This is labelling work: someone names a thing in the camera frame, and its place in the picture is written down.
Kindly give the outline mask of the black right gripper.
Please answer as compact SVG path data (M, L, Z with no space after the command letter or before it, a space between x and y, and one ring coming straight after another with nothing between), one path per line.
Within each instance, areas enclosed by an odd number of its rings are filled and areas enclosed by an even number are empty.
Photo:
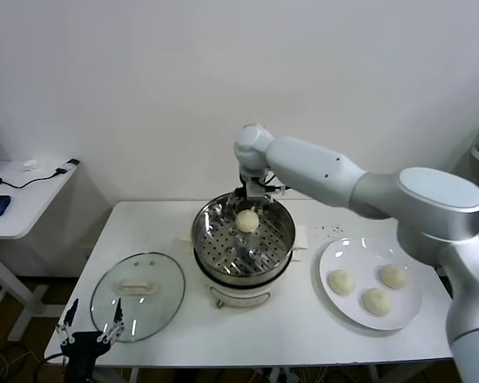
M240 177L239 181L241 185L233 192L229 193L224 202L223 211L228 215L237 215L241 211L241 204L244 199L247 198L247 183ZM253 211L259 216L264 216L264 209L266 200L258 200L253 204Z

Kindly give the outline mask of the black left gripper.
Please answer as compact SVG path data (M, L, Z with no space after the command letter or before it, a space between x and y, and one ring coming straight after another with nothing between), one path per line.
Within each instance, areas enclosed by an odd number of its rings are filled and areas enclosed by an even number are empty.
M73 334L72 324L77 313L79 299L65 312L62 322L56 325L56 332L61 344L61 352L69 359L64 383L90 382L97 359L109 352L125 330L121 299L117 300L113 321L105 329L93 332L77 332Z

